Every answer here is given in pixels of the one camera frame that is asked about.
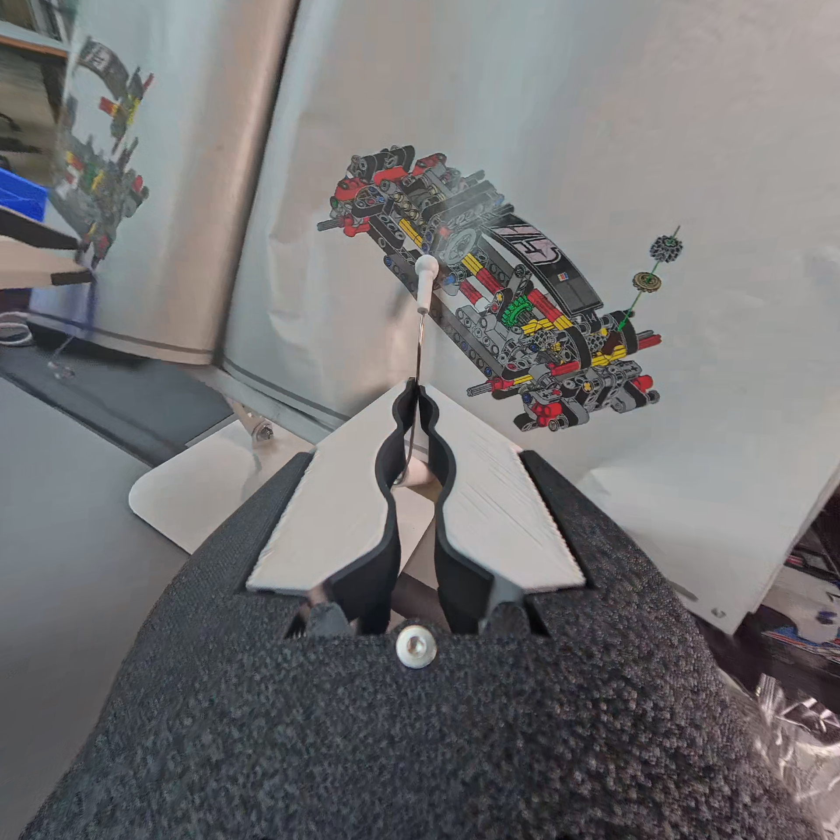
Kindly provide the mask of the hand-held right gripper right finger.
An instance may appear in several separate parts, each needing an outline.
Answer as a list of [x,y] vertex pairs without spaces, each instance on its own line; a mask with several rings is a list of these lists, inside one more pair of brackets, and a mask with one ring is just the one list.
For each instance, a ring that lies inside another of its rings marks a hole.
[[417,407],[441,486],[434,567],[450,630],[477,634],[501,604],[585,588],[525,451],[431,385],[418,386]]

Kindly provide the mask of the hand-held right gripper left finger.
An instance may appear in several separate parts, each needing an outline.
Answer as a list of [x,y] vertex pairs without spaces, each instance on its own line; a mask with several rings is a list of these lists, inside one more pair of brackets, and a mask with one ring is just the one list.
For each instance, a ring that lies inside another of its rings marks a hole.
[[407,380],[315,446],[248,592],[335,604],[362,634],[385,632],[402,556],[392,488],[416,407],[417,384]]

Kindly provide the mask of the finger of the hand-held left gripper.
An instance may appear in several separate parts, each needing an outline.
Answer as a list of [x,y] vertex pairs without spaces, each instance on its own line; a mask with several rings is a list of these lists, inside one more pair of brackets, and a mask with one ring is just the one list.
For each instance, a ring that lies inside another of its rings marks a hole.
[[78,251],[79,240],[1,206],[1,236],[39,249]]
[[89,268],[76,262],[71,251],[27,245],[1,237],[1,288],[36,289],[89,284]]

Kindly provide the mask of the toy instruction booklet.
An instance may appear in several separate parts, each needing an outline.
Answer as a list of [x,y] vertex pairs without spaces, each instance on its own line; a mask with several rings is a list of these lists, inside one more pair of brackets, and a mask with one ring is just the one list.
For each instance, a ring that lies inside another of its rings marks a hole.
[[40,327],[300,436],[413,372],[732,634],[838,485],[838,2],[80,2]]

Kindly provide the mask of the grey desk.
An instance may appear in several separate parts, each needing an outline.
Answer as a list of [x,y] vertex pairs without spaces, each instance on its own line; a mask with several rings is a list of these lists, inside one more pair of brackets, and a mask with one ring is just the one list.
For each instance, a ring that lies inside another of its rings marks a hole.
[[97,722],[186,553],[129,507],[134,482],[223,424],[175,366],[2,349],[1,824],[16,838]]

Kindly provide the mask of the blue plastic parts bin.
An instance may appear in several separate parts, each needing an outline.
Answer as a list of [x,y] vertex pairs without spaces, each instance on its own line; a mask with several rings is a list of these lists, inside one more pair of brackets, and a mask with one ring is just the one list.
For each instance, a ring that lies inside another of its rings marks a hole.
[[4,168],[1,176],[1,207],[43,223],[49,190]]

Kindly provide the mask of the white metal book stand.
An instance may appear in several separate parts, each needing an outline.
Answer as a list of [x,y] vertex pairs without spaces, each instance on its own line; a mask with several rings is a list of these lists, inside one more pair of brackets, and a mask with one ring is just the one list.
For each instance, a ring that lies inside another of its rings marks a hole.
[[[217,527],[330,425],[237,381],[213,366],[180,369],[218,392],[234,416],[195,437],[185,452],[140,478],[129,507],[177,546],[194,553]],[[415,435],[408,478],[395,486],[402,559],[392,609],[443,624],[434,574],[434,477]]]

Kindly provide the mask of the clear plastic bag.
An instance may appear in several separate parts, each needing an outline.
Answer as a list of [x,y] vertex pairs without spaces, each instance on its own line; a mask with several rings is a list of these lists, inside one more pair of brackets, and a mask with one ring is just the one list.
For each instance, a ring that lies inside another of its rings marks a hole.
[[759,753],[823,838],[839,838],[839,723],[835,712],[761,675],[754,691]]

